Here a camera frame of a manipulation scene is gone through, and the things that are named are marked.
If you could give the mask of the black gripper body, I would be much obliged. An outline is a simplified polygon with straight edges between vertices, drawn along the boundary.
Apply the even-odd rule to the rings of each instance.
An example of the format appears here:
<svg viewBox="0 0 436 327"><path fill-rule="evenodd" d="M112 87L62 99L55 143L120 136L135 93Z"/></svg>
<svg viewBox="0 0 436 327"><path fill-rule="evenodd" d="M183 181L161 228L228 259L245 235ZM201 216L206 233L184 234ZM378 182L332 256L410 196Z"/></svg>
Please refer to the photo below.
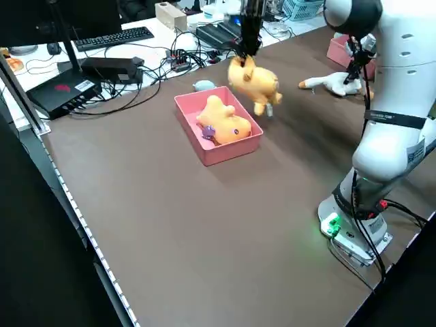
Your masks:
<svg viewBox="0 0 436 327"><path fill-rule="evenodd" d="M240 13L243 16L263 16L266 0L241 0Z"/></svg>

